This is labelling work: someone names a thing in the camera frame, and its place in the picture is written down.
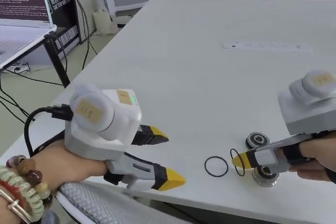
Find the human hand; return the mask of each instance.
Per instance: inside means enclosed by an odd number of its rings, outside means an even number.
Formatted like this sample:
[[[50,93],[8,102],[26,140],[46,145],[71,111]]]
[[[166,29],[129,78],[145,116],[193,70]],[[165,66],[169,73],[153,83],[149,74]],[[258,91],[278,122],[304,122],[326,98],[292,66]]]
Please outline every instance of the human hand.
[[[300,145],[304,157],[313,158],[312,161],[293,166],[290,172],[297,172],[305,179],[330,181],[326,168],[336,172],[336,132],[322,139],[309,140]]]
[[[103,161],[85,159],[67,151],[63,141],[56,141],[32,157],[51,191],[61,184],[80,182],[91,176],[102,176],[107,168]]]

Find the metal bearing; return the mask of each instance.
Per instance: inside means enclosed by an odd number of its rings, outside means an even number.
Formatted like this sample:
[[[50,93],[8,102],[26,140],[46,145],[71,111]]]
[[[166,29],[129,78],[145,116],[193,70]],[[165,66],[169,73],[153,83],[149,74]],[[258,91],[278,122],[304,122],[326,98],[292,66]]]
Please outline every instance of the metal bearing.
[[[269,144],[269,138],[260,132],[252,132],[248,134],[245,144],[249,149],[256,149]]]
[[[279,174],[271,173],[267,166],[261,166],[254,168],[252,178],[260,186],[272,187],[278,182]]]

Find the white table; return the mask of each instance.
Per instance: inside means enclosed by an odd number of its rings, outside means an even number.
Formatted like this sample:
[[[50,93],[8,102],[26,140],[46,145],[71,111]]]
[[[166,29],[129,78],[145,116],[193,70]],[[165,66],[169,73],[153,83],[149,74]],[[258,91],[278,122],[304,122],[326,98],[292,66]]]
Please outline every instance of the white table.
[[[127,193],[278,223],[332,224],[334,184],[287,173],[265,189],[231,165],[222,178],[203,165],[213,155],[229,162],[229,150],[244,151],[250,132],[272,141],[288,136],[277,93],[312,68],[334,70],[335,14],[334,1],[150,1],[55,101],[67,102],[71,88],[86,82],[135,90],[143,124],[157,126],[170,142],[129,152],[176,170],[187,183]],[[223,49],[228,40],[308,43],[314,53]],[[33,146],[62,129],[40,116],[30,131]],[[20,153],[27,154],[23,137],[1,161]]]

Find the label sticker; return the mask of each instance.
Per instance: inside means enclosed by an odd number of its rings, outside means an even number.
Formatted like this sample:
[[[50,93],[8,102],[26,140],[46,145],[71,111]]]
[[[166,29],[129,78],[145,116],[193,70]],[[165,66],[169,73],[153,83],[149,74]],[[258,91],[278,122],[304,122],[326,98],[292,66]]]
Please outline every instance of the label sticker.
[[[130,95],[128,94],[127,91],[117,90],[117,95],[118,95],[118,98],[119,98],[119,102],[124,103],[124,104],[128,104],[128,105],[132,105]]]
[[[82,99],[78,103],[75,113],[83,116],[90,123],[96,124],[100,121],[103,112],[89,101]]]
[[[246,42],[246,41],[224,42],[223,48],[225,49],[288,51],[288,52],[309,52],[309,53],[313,51],[309,45],[258,43],[258,42]]]
[[[316,76],[312,76],[310,80],[317,87],[321,87],[336,81],[334,75],[331,73],[317,74]]]

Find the black rubber o-ring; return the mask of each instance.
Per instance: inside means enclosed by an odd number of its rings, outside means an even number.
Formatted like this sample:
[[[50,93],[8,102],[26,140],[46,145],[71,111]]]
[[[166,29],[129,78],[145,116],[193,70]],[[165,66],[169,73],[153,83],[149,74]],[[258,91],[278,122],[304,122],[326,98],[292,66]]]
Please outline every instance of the black rubber o-ring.
[[[225,163],[225,165],[226,165],[226,171],[225,171],[223,174],[220,174],[220,175],[212,174],[212,173],[209,172],[209,170],[206,168],[206,163],[207,163],[210,159],[213,159],[213,158],[220,159],[220,160],[222,160],[222,161]],[[222,157],[219,157],[219,156],[212,156],[212,157],[209,157],[209,158],[204,162],[204,169],[205,169],[205,171],[206,171],[209,175],[211,175],[211,176],[213,176],[213,177],[215,177],[215,178],[220,178],[220,177],[223,177],[225,174],[227,174],[227,172],[229,171],[229,166],[228,166],[226,160],[223,159]]]
[[[234,151],[234,152],[237,153],[237,156],[239,157],[240,162],[241,162],[241,164],[242,164],[242,166],[243,166],[243,174],[239,173],[239,171],[238,171],[238,169],[237,169],[237,166],[235,166],[236,173],[237,173],[240,177],[244,177],[244,176],[245,176],[245,166],[244,166],[242,157],[240,156],[240,154],[237,152],[236,149],[233,149],[233,148],[232,148],[232,149],[230,150],[230,156],[231,156],[231,159],[233,159],[232,151]]]

